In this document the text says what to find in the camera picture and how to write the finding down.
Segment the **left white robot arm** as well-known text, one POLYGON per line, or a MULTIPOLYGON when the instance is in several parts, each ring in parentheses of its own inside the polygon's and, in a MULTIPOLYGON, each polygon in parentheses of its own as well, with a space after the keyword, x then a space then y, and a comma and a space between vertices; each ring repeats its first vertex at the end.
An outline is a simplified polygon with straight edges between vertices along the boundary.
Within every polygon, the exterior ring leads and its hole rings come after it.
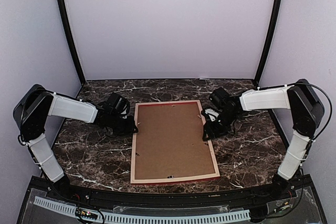
POLYGON ((13 109, 18 127, 18 141, 28 148, 35 164, 51 184, 54 193, 63 201, 74 197, 68 176, 59 164, 47 138, 50 118, 76 120, 100 128, 111 129, 113 135, 132 135, 138 132, 135 119, 130 115, 130 102, 117 93, 95 104, 65 94, 47 90, 41 84, 33 85, 13 109))

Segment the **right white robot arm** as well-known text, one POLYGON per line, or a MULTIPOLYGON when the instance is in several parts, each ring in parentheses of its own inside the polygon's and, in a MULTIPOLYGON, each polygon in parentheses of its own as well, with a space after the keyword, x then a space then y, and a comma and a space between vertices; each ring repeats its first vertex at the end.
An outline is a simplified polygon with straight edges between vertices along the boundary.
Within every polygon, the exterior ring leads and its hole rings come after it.
POLYGON ((224 136, 233 129, 234 121, 245 112, 257 110, 287 110, 292 122, 292 137, 285 156, 272 178, 268 195, 280 199, 288 191, 288 184, 306 161, 310 149, 319 135, 326 129, 321 126, 325 106, 319 95, 324 95, 329 104, 328 125, 333 106, 327 93, 307 79, 271 87, 257 87, 242 93, 229 94, 224 88, 214 90, 209 100, 212 106, 201 112, 205 118, 203 140, 224 136))

